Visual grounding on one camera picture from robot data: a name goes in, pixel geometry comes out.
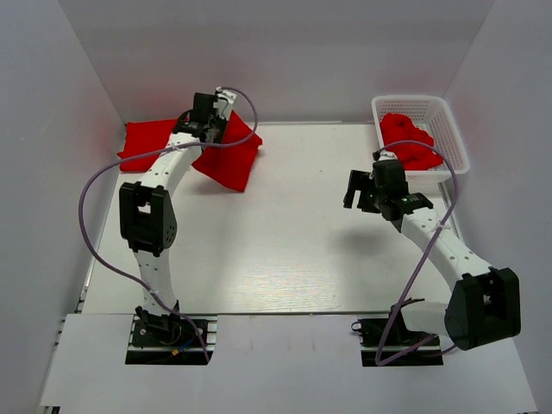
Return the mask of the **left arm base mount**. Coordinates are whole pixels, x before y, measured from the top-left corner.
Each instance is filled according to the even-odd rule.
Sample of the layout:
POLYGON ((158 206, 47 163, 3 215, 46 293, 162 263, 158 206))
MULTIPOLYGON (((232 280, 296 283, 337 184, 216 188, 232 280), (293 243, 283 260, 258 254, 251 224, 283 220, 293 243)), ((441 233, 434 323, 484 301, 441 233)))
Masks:
POLYGON ((206 366, 216 346, 217 320, 155 316, 135 309, 125 363, 130 366, 206 366))

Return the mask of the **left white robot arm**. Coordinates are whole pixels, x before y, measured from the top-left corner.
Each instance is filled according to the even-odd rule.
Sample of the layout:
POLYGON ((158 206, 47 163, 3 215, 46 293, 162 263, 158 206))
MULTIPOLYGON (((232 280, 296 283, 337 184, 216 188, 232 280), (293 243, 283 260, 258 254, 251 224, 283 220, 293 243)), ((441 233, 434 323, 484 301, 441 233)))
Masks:
POLYGON ((197 93, 192 109, 173 127, 167 151, 137 181, 125 182, 119 189, 121 235, 134 253, 141 281, 147 285, 137 315, 157 317, 152 331, 165 344, 175 343, 183 326, 171 316, 179 310, 169 267, 169 248, 178 231, 172 195, 202 154, 198 143, 222 141, 235 100, 234 92, 221 87, 213 95, 197 93))

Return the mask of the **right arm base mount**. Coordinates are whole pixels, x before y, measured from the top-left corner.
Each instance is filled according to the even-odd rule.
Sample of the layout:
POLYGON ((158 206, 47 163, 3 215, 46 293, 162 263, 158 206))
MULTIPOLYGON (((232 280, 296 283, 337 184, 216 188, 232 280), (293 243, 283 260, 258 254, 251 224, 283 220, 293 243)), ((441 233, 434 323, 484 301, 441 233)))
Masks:
MULTIPOLYGON (((351 331, 360 339, 361 365, 363 367, 376 367, 376 352, 390 315, 391 313, 388 313, 387 316, 359 317, 351 324, 351 331)), ((405 327, 402 316, 398 315, 386 338, 381 352, 381 360, 390 358, 422 341, 424 341, 422 347, 391 361, 386 367, 438 367, 443 365, 440 339, 423 331, 409 331, 405 327)))

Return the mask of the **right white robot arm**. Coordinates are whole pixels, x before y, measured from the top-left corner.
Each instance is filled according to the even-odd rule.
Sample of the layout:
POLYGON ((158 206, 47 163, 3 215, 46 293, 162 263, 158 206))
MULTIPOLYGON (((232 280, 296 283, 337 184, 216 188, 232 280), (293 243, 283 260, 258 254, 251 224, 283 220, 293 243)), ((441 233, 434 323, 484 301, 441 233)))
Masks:
POLYGON ((391 223, 421 250, 415 271, 430 262, 451 292, 446 304, 403 292, 386 324, 370 324, 366 331, 379 347, 389 340, 413 347, 446 336, 458 349, 469 350, 520 334, 518 276, 509 267, 497 268, 481 259, 447 228, 433 203, 410 191, 398 160, 378 160, 371 172, 351 171, 343 206, 391 223))

